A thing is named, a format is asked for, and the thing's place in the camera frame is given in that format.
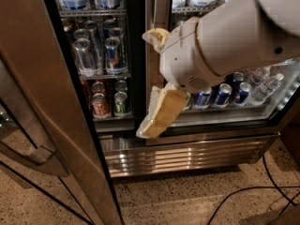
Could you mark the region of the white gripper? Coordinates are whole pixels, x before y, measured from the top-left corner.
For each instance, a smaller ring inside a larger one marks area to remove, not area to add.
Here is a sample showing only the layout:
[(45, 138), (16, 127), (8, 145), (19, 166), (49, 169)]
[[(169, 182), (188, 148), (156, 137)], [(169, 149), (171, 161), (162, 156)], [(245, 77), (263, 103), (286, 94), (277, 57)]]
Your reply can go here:
[(168, 84), (163, 88), (152, 87), (148, 114), (136, 132), (137, 137), (155, 139), (185, 107), (186, 92), (198, 93), (224, 80), (224, 75), (218, 75), (204, 59), (197, 34), (199, 25), (200, 19), (192, 17), (171, 33), (152, 28), (142, 34), (142, 39), (160, 53), (159, 71)]

